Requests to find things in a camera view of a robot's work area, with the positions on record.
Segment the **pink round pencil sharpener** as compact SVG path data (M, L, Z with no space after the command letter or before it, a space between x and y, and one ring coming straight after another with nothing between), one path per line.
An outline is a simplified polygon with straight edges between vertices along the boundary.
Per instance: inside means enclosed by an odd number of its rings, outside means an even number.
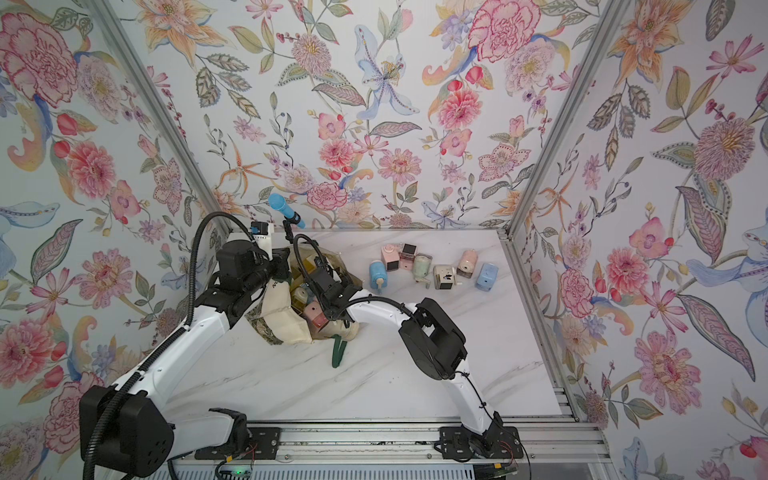
M466 249L458 262L457 274L465 277L472 278L476 269L479 255L474 249Z

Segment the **light blue pencil sharpener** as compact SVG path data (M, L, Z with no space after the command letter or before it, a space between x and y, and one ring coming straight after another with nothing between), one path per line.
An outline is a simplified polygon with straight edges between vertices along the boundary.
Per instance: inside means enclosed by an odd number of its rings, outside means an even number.
M388 273L386 265L376 260L369 265L369 276L371 288L378 293L381 293L388 285Z

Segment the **blue cube pencil sharpener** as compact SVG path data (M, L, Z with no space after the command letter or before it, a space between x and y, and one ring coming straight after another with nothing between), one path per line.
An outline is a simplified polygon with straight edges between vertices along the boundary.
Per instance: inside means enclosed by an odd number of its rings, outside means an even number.
M475 287L483 292L490 292L498 279L499 268L493 263L484 263L478 272Z

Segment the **large pink pencil sharpener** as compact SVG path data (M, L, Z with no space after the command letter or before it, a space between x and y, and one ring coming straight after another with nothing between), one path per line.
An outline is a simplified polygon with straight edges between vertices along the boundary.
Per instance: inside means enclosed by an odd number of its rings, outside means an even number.
M387 272L400 268L400 250L397 245L386 244L381 248L380 253L381 261Z

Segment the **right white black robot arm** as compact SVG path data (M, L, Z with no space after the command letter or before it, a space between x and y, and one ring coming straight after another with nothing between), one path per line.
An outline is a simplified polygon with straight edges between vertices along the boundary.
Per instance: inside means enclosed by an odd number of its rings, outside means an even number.
M460 417L458 427L441 427L433 448L445 460L508 461L527 456L518 430L506 426L475 386L467 360L466 337L433 299L406 304L375 295L351 276L329 266L299 267L323 314L349 326L362 323L395 330L415 366L441 383Z

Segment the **cream pencil sharpener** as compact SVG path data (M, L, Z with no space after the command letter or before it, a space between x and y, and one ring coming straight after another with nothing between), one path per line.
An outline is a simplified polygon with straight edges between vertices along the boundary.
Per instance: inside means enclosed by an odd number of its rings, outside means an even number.
M456 268L451 265L435 265L433 267L433 278L436 290L451 290L461 284Z

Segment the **pink square pencil sharpener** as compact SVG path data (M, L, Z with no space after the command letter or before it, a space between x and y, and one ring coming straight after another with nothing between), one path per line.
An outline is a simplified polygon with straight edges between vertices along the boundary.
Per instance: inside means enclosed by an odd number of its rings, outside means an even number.
M329 323L329 320L323 313L323 310L317 301L307 304L304 308L303 315L308 323L318 331L322 330Z

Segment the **black microphone stand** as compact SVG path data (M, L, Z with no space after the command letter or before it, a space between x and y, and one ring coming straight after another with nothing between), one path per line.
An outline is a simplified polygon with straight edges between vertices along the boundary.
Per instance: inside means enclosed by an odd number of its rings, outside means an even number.
M283 229L285 232L285 239L289 245L294 241L294 228L299 227L302 220L298 214L294 214L291 217L283 218Z

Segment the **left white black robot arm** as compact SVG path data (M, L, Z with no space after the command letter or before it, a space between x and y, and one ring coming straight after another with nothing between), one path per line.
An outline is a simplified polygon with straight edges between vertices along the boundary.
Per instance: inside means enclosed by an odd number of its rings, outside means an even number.
M90 388L79 403L85 479L104 467L128 478L148 477L168 461L203 449L225 455L252 441L245 414L211 407L197 417L171 421L164 410L200 358L262 298L269 285L290 274L290 251L271 252L248 240L224 244L214 282L190 295L185 319L140 364L108 387Z

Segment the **small pink pencil sharpener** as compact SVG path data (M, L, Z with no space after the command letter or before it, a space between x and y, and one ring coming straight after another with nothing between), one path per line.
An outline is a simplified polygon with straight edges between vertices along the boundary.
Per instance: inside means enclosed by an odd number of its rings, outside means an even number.
M404 270L412 270L415 257L417 254L417 246L410 243L403 243L399 249L400 268Z

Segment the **mint green pencil sharpener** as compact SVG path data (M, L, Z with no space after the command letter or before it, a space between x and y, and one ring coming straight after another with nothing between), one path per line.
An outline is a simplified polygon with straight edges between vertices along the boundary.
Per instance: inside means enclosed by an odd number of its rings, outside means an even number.
M426 287L431 284L430 271L432 257L427 254L419 253L414 257L412 265L412 275L417 283L422 283Z

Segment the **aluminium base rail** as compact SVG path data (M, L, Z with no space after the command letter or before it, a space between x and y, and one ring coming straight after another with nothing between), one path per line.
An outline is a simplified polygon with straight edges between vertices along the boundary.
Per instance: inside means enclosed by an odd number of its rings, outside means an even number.
M456 422L257 422L248 459L259 465L495 464L532 479L618 476L598 428L565 416L508 417L504 443L491 457L471 452Z

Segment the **cream green tote bag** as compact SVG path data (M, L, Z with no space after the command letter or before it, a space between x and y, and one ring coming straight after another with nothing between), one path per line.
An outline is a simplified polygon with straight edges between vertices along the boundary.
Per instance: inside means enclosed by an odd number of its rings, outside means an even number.
M244 319L270 345L310 344L331 340L331 366L337 368L342 363L347 344L357 337L360 325L329 320L318 331L308 323L303 315L304 308L317 300L299 270L293 250L289 249L288 280L271 281L260 302L245 313Z

